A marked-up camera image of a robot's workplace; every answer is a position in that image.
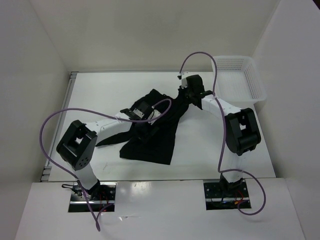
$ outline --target white tabletop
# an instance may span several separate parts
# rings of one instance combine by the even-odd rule
[[[101,232],[89,212],[68,213],[71,192],[61,182],[33,183],[16,240],[304,240],[282,178],[261,179],[267,200],[255,216],[237,209],[206,210],[201,180],[119,182],[115,210],[101,215]],[[263,195],[247,179],[253,212]]]
[[[195,72],[195,74],[202,77],[206,90],[212,89],[213,73]],[[175,98],[181,84],[177,75],[176,72],[78,73],[68,107],[85,108],[114,115],[122,109],[131,107],[136,100],[152,89]],[[240,107],[254,109],[251,103],[240,104]],[[81,111],[66,113],[61,123],[62,134],[56,137],[51,157],[68,169],[70,167],[55,149],[70,123],[78,119],[88,123],[99,120],[101,117]],[[217,167],[222,137],[222,121],[190,105],[180,119],[176,131],[171,165],[121,159],[119,151],[124,143],[96,148],[90,164],[101,181],[218,179],[220,174]],[[257,178],[274,178],[275,172],[262,132],[261,138],[261,143],[249,156],[246,170]],[[55,166],[52,167],[50,182],[73,180],[74,178],[68,173]]]

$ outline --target white laundry basket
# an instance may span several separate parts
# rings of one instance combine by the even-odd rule
[[[249,56],[214,56],[216,94],[227,102],[256,103],[267,98],[254,60]],[[213,72],[215,65],[211,61]]]

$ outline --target gray wall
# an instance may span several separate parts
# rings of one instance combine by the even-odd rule
[[[45,163],[41,123],[61,107],[68,73],[29,1],[1,1],[0,32],[0,238],[10,240]]]
[[[281,0],[253,57],[268,95],[256,109],[272,163],[306,239],[319,239],[320,11],[313,1]]]
[[[278,0],[30,0],[69,71],[178,70],[251,56]],[[195,56],[189,69],[210,69]]]

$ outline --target purple cable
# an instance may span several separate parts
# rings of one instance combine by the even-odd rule
[[[213,92],[213,96],[215,97],[215,96],[216,96],[215,89],[216,89],[216,83],[217,83],[218,68],[217,68],[217,63],[216,63],[216,61],[215,61],[215,59],[214,59],[214,57],[213,57],[212,55],[210,55],[209,53],[207,53],[207,52],[205,52],[205,51],[195,51],[195,52],[189,54],[189,55],[185,58],[185,60],[183,61],[179,73],[182,74],[182,70],[183,70],[183,68],[184,68],[184,65],[185,65],[186,61],[188,60],[188,58],[190,58],[192,55],[195,55],[195,54],[204,54],[204,55],[207,55],[209,58],[211,58],[211,60],[212,60],[213,63],[214,63],[215,74],[214,74],[214,81],[213,81],[213,89],[212,89],[212,92]],[[227,169],[227,170],[221,170],[222,159],[223,159],[223,156],[224,156],[225,147],[226,147],[226,142],[227,142],[227,124],[226,124],[224,109],[222,108],[221,103],[219,102],[218,98],[215,98],[215,101],[216,101],[216,103],[218,104],[219,109],[220,109],[220,111],[221,111],[222,122],[223,122],[223,140],[222,140],[221,153],[220,153],[220,158],[219,158],[219,163],[218,163],[218,173],[220,173],[220,174],[227,173],[227,172],[240,172],[240,173],[245,173],[245,174],[249,175],[250,177],[252,177],[252,178],[258,183],[258,185],[260,186],[260,188],[261,188],[261,190],[262,190],[262,193],[263,193],[263,204],[262,204],[262,206],[260,207],[260,209],[257,210],[257,211],[255,211],[255,212],[252,212],[252,213],[247,213],[247,212],[244,212],[244,211],[242,211],[242,210],[240,209],[240,204],[242,204],[242,203],[244,203],[244,202],[247,202],[247,201],[249,201],[249,200],[244,200],[244,201],[241,201],[240,203],[237,204],[237,208],[238,208],[238,210],[239,210],[242,214],[247,215],[247,216],[256,215],[256,214],[260,213],[260,212],[265,208],[266,201],[267,201],[267,196],[266,196],[265,189],[264,189],[264,187],[261,185],[261,183],[259,182],[259,180],[258,180],[255,176],[253,176],[251,173],[249,173],[249,172],[247,172],[247,171],[243,171],[243,170],[241,170],[241,169],[232,168],[232,169]]]
[[[107,208],[109,207],[110,205],[112,204],[108,204],[107,206],[103,207],[99,213],[97,214],[97,216],[95,215],[93,209],[91,208],[91,205],[89,203],[89,200],[88,200],[88,197],[86,195],[86,190],[85,188],[82,186],[81,182],[78,180],[78,177],[77,175],[75,175],[73,172],[71,172],[70,170],[66,169],[65,167],[61,166],[60,164],[58,164],[57,162],[55,162],[54,160],[51,159],[51,157],[47,154],[45,148],[44,148],[44,144],[43,144],[43,141],[42,141],[42,136],[43,136],[43,132],[44,132],[44,129],[45,129],[45,126],[47,124],[47,122],[55,115],[59,114],[59,113],[62,113],[62,112],[66,112],[66,111],[82,111],[82,112],[87,112],[87,113],[91,113],[91,114],[96,114],[96,115],[99,115],[99,116],[102,116],[102,117],[106,117],[106,118],[109,118],[109,119],[114,119],[114,120],[118,120],[118,121],[122,121],[122,122],[129,122],[129,123],[148,123],[148,122],[152,122],[152,121],[155,121],[155,120],[158,120],[159,118],[161,118],[163,115],[165,115],[169,109],[171,108],[171,105],[172,105],[172,101],[171,99],[169,98],[166,98],[166,99],[163,99],[159,102],[157,102],[155,105],[153,105],[152,107],[154,108],[155,106],[165,102],[165,101],[168,101],[169,102],[169,106],[167,107],[167,109],[162,113],[160,114],[159,116],[155,117],[155,118],[152,118],[152,119],[147,119],[147,120],[130,120],[130,119],[124,119],[124,118],[120,118],[120,117],[115,117],[115,116],[110,116],[110,115],[106,115],[106,114],[103,114],[103,113],[100,113],[100,112],[97,112],[97,111],[92,111],[92,110],[89,110],[89,109],[84,109],[84,108],[65,108],[65,109],[61,109],[59,111],[56,111],[52,114],[50,114],[43,122],[41,128],[40,128],[40,132],[39,132],[39,144],[40,144],[40,148],[41,148],[41,151],[43,152],[44,156],[49,160],[49,162],[53,163],[54,165],[56,165],[58,168],[66,171],[67,173],[69,173],[71,176],[73,176],[75,179],[77,179],[77,183],[78,185],[80,186],[82,192],[83,192],[83,196],[84,196],[84,199],[86,201],[86,204],[88,205],[88,208],[89,208],[89,211],[91,213],[91,215],[93,216],[93,219],[95,221],[95,226],[96,226],[96,229],[100,232],[100,225],[99,225],[99,222],[98,222],[98,218],[100,216],[100,214]]]

